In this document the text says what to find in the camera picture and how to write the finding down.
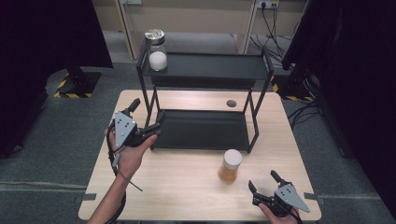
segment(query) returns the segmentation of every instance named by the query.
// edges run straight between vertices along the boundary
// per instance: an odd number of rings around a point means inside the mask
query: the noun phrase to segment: black metal shelf
[[[162,136],[154,144],[159,148],[200,148],[246,150],[253,148],[259,129],[256,116],[262,99],[274,74],[266,48],[261,55],[224,55],[168,52],[168,66],[162,71],[149,67],[148,48],[145,44],[140,50],[136,69],[144,95],[149,120],[154,105],[162,110],[157,88],[209,88],[243,90],[247,99],[243,111],[165,111]],[[154,93],[149,101],[145,78],[151,80]],[[256,105],[251,93],[257,81],[263,81],[261,95]],[[255,134],[248,139],[245,113],[251,111]]]
[[[166,110],[159,148],[248,150],[248,129],[242,112]]]

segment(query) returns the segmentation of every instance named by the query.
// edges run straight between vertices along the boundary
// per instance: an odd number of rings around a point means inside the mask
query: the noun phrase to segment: human hand
[[[138,147],[123,147],[119,150],[120,160],[118,163],[119,172],[125,176],[125,178],[131,179],[134,173],[139,169],[143,155],[146,150],[151,147],[151,145],[155,142],[158,135],[154,134],[149,137],[142,145]],[[109,134],[109,141],[112,147],[112,150],[115,151],[116,147],[116,136],[113,132]]]
[[[259,204],[260,209],[264,212],[264,214],[268,217],[271,224],[297,224],[298,221],[292,215],[287,215],[285,217],[276,217],[274,213],[267,207],[265,204]],[[291,209],[291,212],[298,216],[298,211],[296,209]]]

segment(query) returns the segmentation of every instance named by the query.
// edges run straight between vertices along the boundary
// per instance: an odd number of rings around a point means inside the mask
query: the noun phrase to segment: power outlet
[[[265,9],[276,9],[279,8],[279,0],[265,0],[259,1],[257,8],[262,8],[262,3],[265,3]]]

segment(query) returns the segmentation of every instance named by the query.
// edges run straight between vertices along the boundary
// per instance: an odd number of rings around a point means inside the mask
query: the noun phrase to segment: shelf tier
[[[165,110],[161,137],[154,148],[248,150],[248,128],[242,112]]]
[[[260,55],[167,54],[168,66],[162,71],[143,60],[141,74],[157,87],[218,88],[248,90],[268,73]]]

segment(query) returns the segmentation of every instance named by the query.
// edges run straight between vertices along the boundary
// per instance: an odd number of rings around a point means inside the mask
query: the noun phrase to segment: gray floor
[[[123,34],[105,32],[105,37],[114,69],[83,68],[102,73],[92,97],[52,97],[66,72],[52,75],[49,99],[27,134],[24,149],[0,160],[0,223],[84,223],[78,209],[102,145],[103,129],[120,92],[139,89],[135,61],[129,59]],[[266,41],[265,36],[258,38]],[[278,39],[284,49],[290,43],[287,38]],[[272,40],[268,44],[276,50]],[[167,47],[236,51],[230,35],[168,34]],[[256,52],[250,43],[248,53]],[[276,71],[287,74],[280,68]],[[295,101],[282,103],[288,115],[304,106]],[[359,163],[340,156],[322,116],[296,125],[293,132],[319,198],[322,219],[318,223],[396,223]]]

